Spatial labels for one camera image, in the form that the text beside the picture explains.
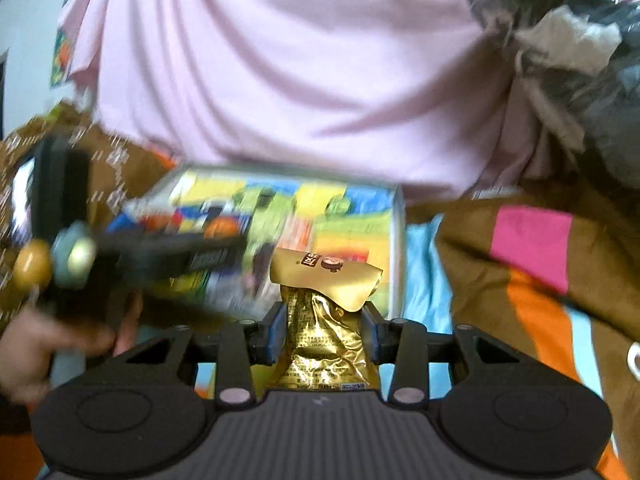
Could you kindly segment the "person's left hand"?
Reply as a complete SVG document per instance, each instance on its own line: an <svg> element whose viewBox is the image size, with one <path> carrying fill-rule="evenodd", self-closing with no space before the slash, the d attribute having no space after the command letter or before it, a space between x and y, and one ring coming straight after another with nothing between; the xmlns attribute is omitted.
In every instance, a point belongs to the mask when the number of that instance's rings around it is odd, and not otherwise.
<svg viewBox="0 0 640 480"><path fill-rule="evenodd" d="M60 351L85 356L117 356L136 343L143 300L127 298L127 309L117 330L80 321L66 323L27 306L9 322L1 336L1 393L11 402L32 404L50 390L50 359Z"/></svg>

